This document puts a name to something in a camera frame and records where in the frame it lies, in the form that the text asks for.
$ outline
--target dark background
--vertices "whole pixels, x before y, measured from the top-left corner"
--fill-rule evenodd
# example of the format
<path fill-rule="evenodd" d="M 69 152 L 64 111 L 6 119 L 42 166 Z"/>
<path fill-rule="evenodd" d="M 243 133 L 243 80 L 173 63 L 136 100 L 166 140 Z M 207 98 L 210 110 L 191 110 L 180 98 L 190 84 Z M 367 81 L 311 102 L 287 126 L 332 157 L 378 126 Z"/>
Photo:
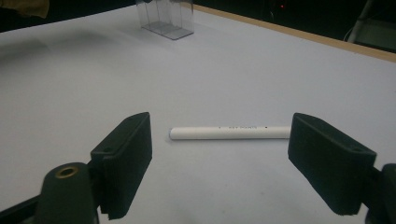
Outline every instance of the dark background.
<path fill-rule="evenodd" d="M 396 23 L 395 2 L 376 0 L 369 17 Z M 343 40 L 361 14 L 366 0 L 194 0 L 194 4 Z M 0 8 L 0 32 L 131 5 L 134 0 L 50 0 L 46 19 L 22 18 L 13 10 Z"/>
<path fill-rule="evenodd" d="M 195 0 L 195 4 L 343 40 L 366 0 Z M 396 0 L 376 0 L 368 17 L 396 22 Z"/>

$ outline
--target white table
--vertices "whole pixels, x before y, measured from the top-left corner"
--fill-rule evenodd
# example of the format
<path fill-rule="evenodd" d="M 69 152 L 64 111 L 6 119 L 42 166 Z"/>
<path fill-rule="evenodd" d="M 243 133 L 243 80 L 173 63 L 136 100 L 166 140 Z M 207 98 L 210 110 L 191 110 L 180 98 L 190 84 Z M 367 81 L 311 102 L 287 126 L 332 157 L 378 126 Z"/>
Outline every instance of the white table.
<path fill-rule="evenodd" d="M 139 28 L 135 7 L 0 34 L 0 210 L 151 114 L 153 160 L 111 223 L 363 223 L 339 217 L 288 160 L 287 140 L 179 141 L 174 126 L 326 120 L 396 162 L 396 63 L 195 11 L 195 34 Z M 101 222 L 107 223 L 101 216 Z"/>

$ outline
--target white cylinder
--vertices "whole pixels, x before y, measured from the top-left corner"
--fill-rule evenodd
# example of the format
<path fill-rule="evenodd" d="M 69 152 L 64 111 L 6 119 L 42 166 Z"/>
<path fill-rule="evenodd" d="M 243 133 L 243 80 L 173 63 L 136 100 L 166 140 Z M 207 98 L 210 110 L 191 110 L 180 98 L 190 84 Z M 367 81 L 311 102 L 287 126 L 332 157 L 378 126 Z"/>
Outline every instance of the white cylinder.
<path fill-rule="evenodd" d="M 169 131 L 172 140 L 290 138 L 290 127 L 181 127 Z"/>

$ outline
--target clear plastic box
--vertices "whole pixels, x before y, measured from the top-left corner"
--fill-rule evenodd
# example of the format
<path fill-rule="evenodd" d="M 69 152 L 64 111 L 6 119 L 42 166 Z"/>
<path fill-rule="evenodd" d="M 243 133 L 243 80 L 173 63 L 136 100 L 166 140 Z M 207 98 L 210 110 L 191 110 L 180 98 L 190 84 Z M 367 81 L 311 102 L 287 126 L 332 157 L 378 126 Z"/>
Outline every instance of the clear plastic box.
<path fill-rule="evenodd" d="M 194 33 L 192 0 L 136 0 L 140 24 L 176 40 Z"/>

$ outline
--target black mount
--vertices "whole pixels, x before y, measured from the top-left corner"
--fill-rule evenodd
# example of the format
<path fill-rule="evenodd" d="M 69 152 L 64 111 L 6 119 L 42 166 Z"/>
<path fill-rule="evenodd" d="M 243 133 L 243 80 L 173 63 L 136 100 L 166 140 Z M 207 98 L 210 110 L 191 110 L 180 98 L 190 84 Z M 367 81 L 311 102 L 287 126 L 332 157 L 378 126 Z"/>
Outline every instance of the black mount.
<path fill-rule="evenodd" d="M 374 168 L 376 153 L 325 121 L 294 114 L 289 159 L 338 215 L 358 214 L 366 223 L 396 224 L 396 164 Z"/>
<path fill-rule="evenodd" d="M 88 164 L 51 170 L 40 195 L 0 213 L 0 223 L 95 224 L 101 207 L 124 217 L 152 157 L 149 113 L 125 119 L 92 152 Z"/>

